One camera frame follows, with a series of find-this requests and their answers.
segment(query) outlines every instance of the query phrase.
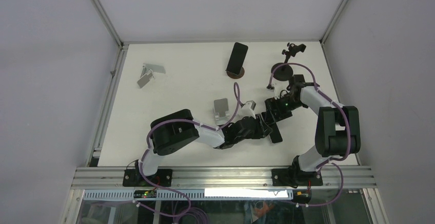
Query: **metal bracket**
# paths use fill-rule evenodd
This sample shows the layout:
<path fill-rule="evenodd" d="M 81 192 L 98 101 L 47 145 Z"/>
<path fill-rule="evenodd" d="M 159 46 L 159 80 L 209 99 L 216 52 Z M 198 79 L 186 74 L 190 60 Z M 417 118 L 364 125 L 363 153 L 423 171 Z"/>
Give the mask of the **metal bracket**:
<path fill-rule="evenodd" d="M 225 124 L 230 117 L 228 99 L 216 99 L 213 104 L 214 120 L 216 122 L 216 125 L 219 126 Z"/>
<path fill-rule="evenodd" d="M 141 78 L 137 81 L 140 88 L 148 84 L 152 78 L 155 78 L 153 72 L 166 74 L 165 67 L 161 65 L 144 64 L 142 66 Z"/>

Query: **white wall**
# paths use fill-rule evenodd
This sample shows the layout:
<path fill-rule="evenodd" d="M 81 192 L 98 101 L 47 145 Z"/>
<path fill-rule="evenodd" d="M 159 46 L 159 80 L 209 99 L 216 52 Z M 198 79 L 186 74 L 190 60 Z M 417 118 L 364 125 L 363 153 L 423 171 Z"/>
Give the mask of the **white wall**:
<path fill-rule="evenodd" d="M 391 223 L 433 223 L 435 0 L 351 0 L 326 42 Z"/>
<path fill-rule="evenodd" d="M 90 0 L 0 8 L 0 223 L 57 223 L 117 48 Z"/>
<path fill-rule="evenodd" d="M 125 42 L 319 40 L 341 0 L 100 0 Z"/>

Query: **smartphone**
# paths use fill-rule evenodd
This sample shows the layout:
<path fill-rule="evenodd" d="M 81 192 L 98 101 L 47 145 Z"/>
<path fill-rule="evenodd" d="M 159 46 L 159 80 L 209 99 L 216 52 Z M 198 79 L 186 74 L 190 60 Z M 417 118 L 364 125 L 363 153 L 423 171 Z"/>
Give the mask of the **smartphone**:
<path fill-rule="evenodd" d="M 232 48 L 230 56 L 230 61 L 228 62 L 226 70 L 236 75 L 240 74 L 247 52 L 248 46 L 245 46 L 238 42 L 234 43 L 234 47 Z"/>

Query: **round base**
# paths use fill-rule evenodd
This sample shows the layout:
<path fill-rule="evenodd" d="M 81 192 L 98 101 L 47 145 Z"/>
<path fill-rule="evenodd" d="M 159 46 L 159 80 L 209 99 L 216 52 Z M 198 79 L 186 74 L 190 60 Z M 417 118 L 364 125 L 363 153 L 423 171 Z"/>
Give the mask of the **round base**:
<path fill-rule="evenodd" d="M 283 63 L 277 63 L 273 65 L 272 69 L 270 70 L 270 73 L 272 73 L 272 71 L 280 64 Z M 280 80 L 282 82 L 286 82 L 290 80 L 292 76 L 293 76 L 293 69 L 289 65 L 279 67 L 273 74 L 273 78 Z"/>
<path fill-rule="evenodd" d="M 242 67 L 242 69 L 240 70 L 239 74 L 234 74 L 231 73 L 229 71 L 227 71 L 227 75 L 231 78 L 231 79 L 240 79 L 243 77 L 243 75 L 245 75 L 245 69 Z"/>

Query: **cable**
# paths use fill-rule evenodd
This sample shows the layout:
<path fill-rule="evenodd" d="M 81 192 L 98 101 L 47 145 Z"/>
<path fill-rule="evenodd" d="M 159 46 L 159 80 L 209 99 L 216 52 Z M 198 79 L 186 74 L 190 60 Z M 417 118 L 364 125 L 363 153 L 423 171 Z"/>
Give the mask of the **cable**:
<path fill-rule="evenodd" d="M 319 169 L 319 168 L 321 168 L 323 165 L 327 164 L 328 162 L 330 162 L 330 161 L 332 161 L 332 160 L 335 160 L 335 161 L 344 161 L 344 160 L 346 160 L 346 158 L 349 156 L 349 153 L 350 153 L 350 144 L 351 144 L 350 141 L 351 141 L 351 140 L 350 140 L 350 126 L 349 126 L 349 121 L 347 120 L 347 116 L 346 116 L 346 114 L 344 113 L 343 109 L 342 109 L 342 108 L 341 108 L 341 107 L 340 107 L 336 102 L 334 102 L 330 97 L 328 97 L 325 93 L 323 93 L 323 92 L 319 89 L 317 83 L 315 82 L 315 76 L 314 76 L 313 72 L 312 72 L 312 71 L 311 71 L 307 66 L 302 65 L 302 64 L 298 64 L 298 63 L 283 63 L 283 64 L 280 64 L 280 65 L 276 66 L 276 67 L 272 70 L 272 73 L 271 73 L 271 75 L 270 75 L 270 79 L 269 79 L 269 85 L 270 85 L 270 86 L 272 85 L 273 74 L 275 73 L 275 71 L 276 71 L 278 68 L 280 68 L 280 67 L 282 67 L 282 66 L 285 66 L 285 65 L 297 65 L 297 66 L 303 67 L 303 68 L 305 68 L 306 70 L 308 70 L 308 72 L 311 74 L 311 77 L 312 77 L 312 79 L 313 79 L 314 89 L 317 91 L 317 93 L 319 93 L 320 96 L 324 97 L 326 100 L 328 100 L 328 102 L 330 102 L 332 105 L 334 105 L 334 107 L 336 107 L 336 108 L 340 111 L 341 115 L 343 116 L 344 125 L 345 125 L 345 128 L 346 128 L 346 135 L 347 135 L 347 148 L 346 148 L 346 153 L 344 154 L 344 156 L 343 156 L 342 158 L 331 157 L 331 158 L 327 159 L 326 161 L 322 162 L 321 164 L 319 164 L 316 168 Z"/>
<path fill-rule="evenodd" d="M 137 159 L 134 160 L 134 161 L 132 161 L 131 163 L 129 163 L 129 164 L 125 167 L 125 170 L 127 170 L 128 166 L 130 166 L 130 164 L 132 164 L 132 163 L 135 162 L 135 161 L 137 161 Z"/>
<path fill-rule="evenodd" d="M 211 127 L 211 126 L 208 126 L 208 125 L 201 125 L 200 123 L 198 123 L 198 122 L 196 122 L 196 121 L 193 121 L 193 120 L 187 120 L 187 119 L 171 119 L 171 120 L 166 120 L 166 121 L 163 121 L 163 122 L 161 122 L 161 123 L 155 125 L 154 127 L 151 128 L 151 130 L 150 130 L 150 131 L 148 132 L 148 134 L 147 134 L 146 141 L 147 141 L 147 146 L 148 146 L 148 148 L 145 150 L 144 154 L 142 155 L 141 160 L 139 161 L 139 172 L 141 173 L 142 178 L 143 178 L 143 179 L 144 179 L 148 184 L 150 184 L 150 185 L 152 185 L 152 186 L 154 186 L 154 187 L 156 187 L 156 188 L 160 188 L 160 189 L 164 189 L 164 190 L 167 190 L 167 191 L 171 191 L 171 192 L 177 193 L 177 194 L 179 194 L 179 195 L 185 197 L 185 198 L 187 199 L 187 201 L 188 201 L 188 204 L 189 204 L 188 208 L 187 208 L 185 211 L 183 211 L 183 212 L 181 212 L 181 213 L 179 213 L 179 214 L 171 215 L 171 214 L 166 214 L 166 213 L 160 212 L 160 211 L 155 210 L 155 209 L 153 209 L 153 208 L 151 208 L 151 207 L 148 207 L 148 206 L 146 206 L 146 205 L 143 205 L 143 204 L 141 204 L 140 202 L 138 202 L 138 204 L 137 204 L 138 206 L 145 207 L 146 209 L 148 209 L 148 210 L 150 210 L 150 211 L 153 211 L 153 212 L 156 213 L 156 214 L 160 214 L 160 215 L 167 216 L 167 217 L 179 217 L 179 216 L 183 216 L 183 215 L 187 214 L 187 212 L 189 212 L 189 210 L 190 210 L 190 208 L 191 208 L 191 206 L 192 206 L 192 203 L 191 203 L 190 198 L 189 198 L 186 194 L 184 194 L 184 193 L 182 193 L 182 192 L 180 192 L 180 191 L 177 191 L 177 190 L 175 190 L 175 189 L 171 189 L 171 188 L 167 188 L 167 187 L 162 187 L 162 186 L 159 186 L 159 185 L 154 184 L 153 182 L 151 182 L 151 181 L 150 181 L 150 180 L 145 176 L 145 174 L 144 174 L 144 172 L 143 172 L 143 169 L 142 169 L 142 168 L 143 168 L 143 162 L 145 161 L 145 157 L 146 157 L 146 155 L 148 154 L 148 152 L 149 152 L 149 151 L 151 150 L 151 148 L 152 148 L 151 135 L 153 134 L 153 132 L 154 132 L 157 128 L 159 128 L 159 127 L 161 127 L 161 126 L 163 126 L 163 125 L 169 124 L 169 123 L 191 123 L 191 124 L 194 124 L 194 125 L 196 125 L 196 126 L 201 126 L 201 127 L 203 127 L 203 128 L 210 129 L 210 130 L 212 130 L 212 131 L 219 131 L 219 130 L 223 129 L 224 127 L 226 127 L 227 125 L 229 125 L 229 124 L 232 122 L 232 120 L 235 118 L 235 116 L 237 115 L 237 112 L 238 112 L 238 110 L 239 110 L 239 106 L 240 106 L 240 104 L 241 104 L 241 101 L 240 101 L 240 87 L 239 87 L 239 85 L 238 85 L 237 82 L 234 82 L 233 89 L 234 89 L 235 99 L 236 99 L 236 101 L 237 101 L 236 106 L 235 106 L 234 114 L 232 115 L 232 117 L 230 118 L 230 120 L 228 120 L 225 124 L 223 124 L 223 125 L 220 126 L 219 128 L 216 129 L 216 128 Z"/>
<path fill-rule="evenodd" d="M 283 92 L 288 93 L 287 90 L 282 90 L 282 91 L 280 92 L 280 97 L 283 97 Z"/>
<path fill-rule="evenodd" d="M 157 179 L 157 185 L 160 185 L 160 177 L 156 176 L 155 178 Z"/>
<path fill-rule="evenodd" d="M 186 215 L 190 215 L 193 218 L 195 218 L 196 223 L 198 224 L 208 224 L 209 218 L 208 215 L 200 208 L 192 207 L 185 215 L 176 217 L 174 219 L 174 223 L 179 223 L 181 218 L 183 218 Z"/>
<path fill-rule="evenodd" d="M 308 188 L 307 188 L 307 193 L 310 194 L 310 190 L 311 190 L 311 181 L 308 180 Z"/>
<path fill-rule="evenodd" d="M 324 203 L 314 203 L 312 205 L 308 205 L 309 207 L 321 207 L 321 206 L 329 205 L 329 204 L 337 201 L 337 199 L 339 199 L 339 197 L 341 196 L 341 193 L 343 192 L 343 185 L 344 185 L 343 171 L 341 171 L 340 167 L 337 164 L 335 164 L 333 162 L 331 162 L 331 164 L 334 165 L 340 172 L 341 184 L 340 184 L 340 189 L 339 189 L 337 195 L 335 195 L 335 197 L 333 199 L 331 199 L 330 201 L 327 201 Z M 283 202 L 291 203 L 292 205 L 299 205 L 298 203 L 293 202 L 293 201 L 283 200 Z"/>

